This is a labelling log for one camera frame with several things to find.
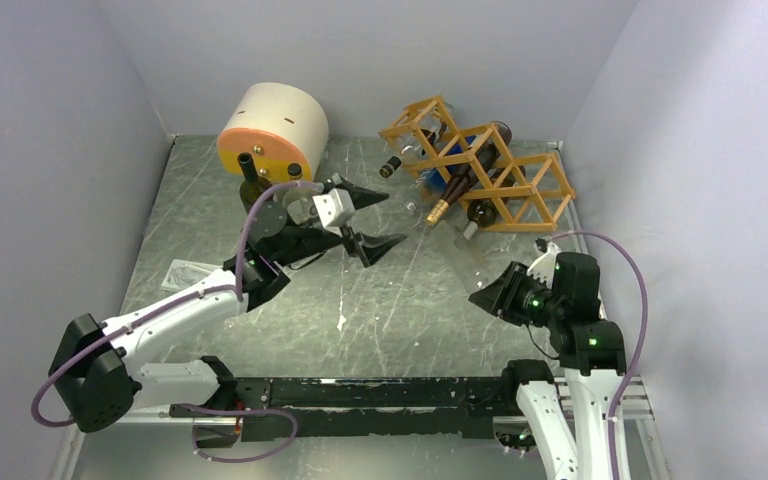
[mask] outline gold bottle cap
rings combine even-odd
[[[434,208],[431,209],[431,213],[428,214],[428,216],[425,218],[425,222],[428,223],[428,225],[431,225],[432,227],[434,225],[437,225],[437,222],[440,221],[440,217],[443,216],[444,213],[446,213],[446,210],[448,210],[449,204],[446,203],[445,200],[437,200],[437,203],[434,204]]]

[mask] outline cylindrical container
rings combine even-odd
[[[313,180],[325,143],[328,119],[306,92],[280,83],[258,83],[243,95],[216,149],[225,170],[242,174],[237,156],[254,156],[258,173],[272,183],[289,181],[287,167],[298,163],[302,178]]]

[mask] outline cable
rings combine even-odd
[[[305,180],[278,183],[267,188],[265,192],[260,194],[260,197],[258,197],[254,204],[252,204],[251,211],[246,215],[246,221],[243,223],[243,230],[240,232],[240,239],[237,241],[237,263],[234,270],[237,277],[234,292],[237,294],[237,299],[241,302],[243,301],[243,265],[246,262],[246,242],[249,239],[249,232],[251,232],[254,219],[257,218],[257,211],[260,210],[260,207],[277,192],[295,187],[308,188],[316,192],[322,192],[325,189],[325,186],[321,183],[308,182]]]
[[[190,300],[195,300],[199,298],[203,298],[204,295],[212,294],[212,293],[218,293],[218,292],[225,292],[225,291],[232,291],[237,295],[237,299],[239,301],[243,300],[243,294],[242,294],[242,287],[243,287],[243,262],[245,259],[245,245],[246,241],[248,240],[249,231],[251,230],[251,225],[253,223],[253,219],[255,218],[255,214],[260,209],[260,207],[266,203],[266,201],[272,196],[284,189],[293,188],[293,187],[302,187],[302,188],[309,188],[311,190],[315,190],[318,192],[321,192],[324,190],[324,186],[320,183],[313,183],[313,182],[307,182],[307,181],[294,181],[294,182],[287,182],[287,183],[281,183],[277,185],[273,185],[266,189],[263,194],[258,197],[257,201],[255,201],[254,205],[252,205],[251,211],[249,212],[249,215],[246,217],[246,221],[243,224],[243,230],[240,234],[240,239],[237,243],[237,263],[236,263],[236,281],[235,285],[219,285],[216,287],[209,287],[205,288],[201,292],[191,292],[186,295],[180,296],[178,298],[175,298],[171,300],[168,303],[165,303],[161,306],[159,306],[156,310],[152,310],[151,312],[146,313],[139,319],[133,321],[130,325],[130,328],[128,327],[122,327],[117,330],[114,330],[111,333],[108,333],[107,335],[103,336],[102,338],[99,338],[95,342],[89,344],[86,346],[83,350],[78,352],[75,356],[67,360],[63,365],[61,365],[57,370],[52,373],[45,382],[43,382],[42,386],[37,390],[36,394],[34,394],[34,398],[31,400],[31,417],[39,423],[42,426],[49,427],[49,428],[60,428],[60,427],[66,427],[69,425],[72,425],[75,423],[74,418],[69,418],[66,420],[49,420],[45,418],[42,415],[42,412],[40,412],[40,403],[42,403],[42,397],[45,396],[46,392],[55,384],[58,380],[60,380],[63,375],[66,374],[66,372],[69,371],[72,367],[75,366],[78,362],[86,358],[90,353],[96,351],[99,349],[102,345],[109,344],[113,340],[116,340],[117,338],[121,337],[122,335],[125,335],[129,331],[133,331],[135,328],[139,328],[146,324],[147,322],[157,318],[158,316],[168,312],[169,310],[178,307],[180,305],[183,305]],[[224,463],[243,463],[243,462],[252,462],[255,460],[260,460],[262,458],[266,458],[270,455],[273,455],[275,453],[278,453],[279,451],[286,448],[296,437],[296,433],[298,432],[298,422],[296,421],[296,418],[288,413],[283,412],[280,410],[258,410],[258,411],[251,411],[251,410],[235,410],[235,411],[228,411],[223,412],[221,410],[209,410],[204,409],[201,407],[196,407],[195,405],[184,405],[190,410],[198,411],[201,413],[206,414],[213,414],[213,415],[220,415],[220,416],[235,416],[235,417],[241,417],[241,416],[247,416],[247,415],[281,415],[283,417],[287,417],[290,419],[290,421],[293,423],[293,433],[290,435],[290,438],[288,438],[283,444],[275,448],[274,450],[271,450],[263,455],[258,455],[255,457],[251,457],[249,459],[222,459],[218,457],[211,457],[210,455],[204,454],[201,451],[197,450],[197,454],[201,456],[202,458],[206,458],[207,460],[215,460],[217,462],[224,462]]]
[[[193,435],[191,437],[193,441],[193,454],[198,455],[199,457],[209,462],[249,463],[249,462],[256,462],[258,460],[263,460],[264,458],[271,457],[272,455],[275,455],[281,450],[284,450],[285,448],[289,447],[290,444],[293,443],[293,441],[296,439],[296,435],[299,433],[299,422],[296,420],[296,417],[294,417],[293,414],[289,412],[285,412],[283,410],[275,410],[275,409],[269,409],[269,408],[263,409],[263,410],[213,410],[210,408],[199,407],[197,405],[191,405],[189,403],[182,403],[180,404],[180,406],[188,410],[192,410],[193,412],[204,413],[206,415],[218,415],[218,416],[224,416],[224,417],[280,415],[284,418],[289,419],[290,423],[293,424],[293,431],[290,432],[290,436],[287,437],[287,439],[284,440],[284,442],[281,443],[281,445],[278,445],[277,447],[273,448],[272,450],[266,453],[261,453],[260,455],[255,455],[253,457],[246,457],[246,458],[214,457],[212,455],[208,455],[204,453],[203,451],[201,451],[201,449],[198,448],[198,443],[196,442],[196,435],[194,430]]]
[[[204,295],[208,295],[211,293],[218,293],[218,292],[227,292],[227,291],[233,292],[234,285],[219,285],[216,287],[209,287],[209,288],[205,288],[203,290],[203,293],[191,292],[186,295],[180,296],[178,298],[174,298],[169,303],[165,303],[160,307],[158,307],[157,310],[148,312],[142,317],[138,318],[137,320],[134,320],[131,323],[130,329],[128,327],[119,328],[99,338],[95,342],[89,344],[83,350],[78,352],[74,357],[70,358],[69,360],[66,360],[66,362],[60,366],[60,368],[55,370],[54,373],[52,373],[51,376],[46,379],[46,381],[42,384],[39,390],[37,390],[37,393],[34,395],[34,398],[31,401],[31,416],[34,418],[34,420],[36,420],[37,423],[45,427],[59,428],[59,427],[66,427],[66,426],[72,425],[73,423],[75,423],[75,419],[73,418],[70,418],[68,420],[49,420],[42,416],[42,413],[40,412],[40,409],[39,409],[40,403],[42,402],[42,397],[45,395],[48,389],[50,389],[58,380],[60,380],[60,378],[63,375],[65,375],[70,368],[74,367],[76,363],[83,360],[87,355],[96,351],[102,345],[112,342],[113,340],[126,334],[128,331],[131,331],[135,328],[139,328],[143,326],[145,323],[155,319],[156,317],[160,316],[163,313],[166,313],[167,311],[175,307],[183,305],[189,302],[190,300],[202,298],[204,297]]]
[[[540,348],[540,345],[537,345],[537,342],[534,341],[534,336],[531,334],[531,325],[526,323],[525,324],[525,328],[528,330],[528,338],[531,339],[531,343],[534,345],[534,348],[536,348],[538,352],[542,353],[543,356],[548,358],[549,360],[560,360],[561,359],[560,356],[553,357],[553,356],[549,355],[548,353],[546,353],[545,350]]]
[[[549,237],[549,239],[557,240],[559,238],[569,237],[571,235],[584,235],[598,238],[614,247],[620,253],[620,255],[625,258],[629,266],[631,266],[631,269],[634,271],[634,276],[637,277],[637,284],[640,287],[640,302],[642,310],[640,318],[640,333],[637,335],[637,345],[634,347],[634,354],[631,356],[631,362],[628,364],[628,370],[626,371],[625,376],[623,376],[623,379],[620,382],[620,386],[617,388],[617,392],[614,394],[614,398],[611,399],[611,403],[608,405],[608,418],[610,419],[614,418],[617,413],[617,407],[619,406],[620,399],[622,398],[623,393],[625,393],[625,389],[628,387],[628,384],[631,382],[631,377],[634,376],[634,373],[637,370],[637,362],[640,361],[640,354],[643,352],[643,342],[646,340],[646,328],[649,325],[649,294],[646,291],[646,282],[643,281],[643,274],[640,273],[640,268],[637,267],[637,263],[633,258],[631,258],[631,254],[629,254],[628,251],[622,247],[622,245],[607,235],[582,230],[572,230],[569,232],[559,233]],[[617,460],[617,434],[614,428],[615,422],[609,420],[608,448],[610,449],[611,457],[611,473],[614,480],[619,480],[620,468],[619,460]]]

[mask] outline bottle neck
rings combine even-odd
[[[243,170],[243,176],[247,182],[257,183],[257,168],[254,166],[254,159],[251,156],[240,159],[240,168]]]

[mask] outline bottle cap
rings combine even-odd
[[[467,240],[471,240],[472,236],[475,235],[475,232],[478,231],[478,224],[475,222],[469,222],[466,224],[466,228],[464,228],[463,236]]]
[[[302,167],[298,163],[291,163],[287,165],[287,175],[290,176],[291,180],[295,180],[297,178],[300,178],[302,176]]]
[[[448,209],[449,204],[446,203],[445,200],[437,200],[437,203],[434,204],[434,208],[432,208],[428,216],[425,217],[425,223],[433,227],[440,221],[440,217],[442,217]]]
[[[387,163],[381,166],[381,168],[378,170],[378,174],[383,178],[390,178],[390,175],[392,175],[393,172],[395,172],[401,164],[402,159],[396,156],[392,156],[390,157],[390,160],[387,160]]]

